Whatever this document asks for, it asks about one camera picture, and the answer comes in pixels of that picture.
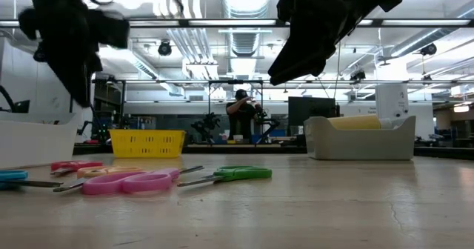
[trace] cap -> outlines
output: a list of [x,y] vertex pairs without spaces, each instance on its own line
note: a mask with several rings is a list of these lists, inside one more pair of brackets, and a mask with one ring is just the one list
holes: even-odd
[[243,99],[247,96],[248,96],[247,91],[245,91],[245,90],[240,89],[240,90],[237,90],[237,92],[236,92],[236,99],[238,99],[238,100]]

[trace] person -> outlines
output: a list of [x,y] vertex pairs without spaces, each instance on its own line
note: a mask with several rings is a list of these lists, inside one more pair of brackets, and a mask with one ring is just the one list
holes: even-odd
[[234,135],[242,135],[243,139],[251,141],[251,122],[252,119],[256,119],[257,111],[251,104],[247,103],[250,100],[251,98],[247,95],[247,92],[240,89],[236,92],[236,101],[227,104],[226,110],[230,122],[229,140],[234,140]]

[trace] yellow basket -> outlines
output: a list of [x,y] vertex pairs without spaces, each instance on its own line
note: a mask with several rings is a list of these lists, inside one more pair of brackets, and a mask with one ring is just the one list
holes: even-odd
[[176,158],[181,155],[184,130],[110,130],[116,158]]

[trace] yellow paper roll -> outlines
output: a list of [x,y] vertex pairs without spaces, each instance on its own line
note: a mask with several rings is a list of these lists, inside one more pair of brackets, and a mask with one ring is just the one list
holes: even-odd
[[328,120],[338,130],[377,130],[381,128],[377,115],[347,116]]

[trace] yellow scissors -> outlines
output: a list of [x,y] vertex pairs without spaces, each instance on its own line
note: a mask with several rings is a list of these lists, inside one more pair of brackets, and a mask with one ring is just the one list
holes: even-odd
[[143,171],[141,167],[118,167],[118,166],[100,166],[100,167],[83,167],[77,170],[77,178],[93,178],[108,174],[126,173]]

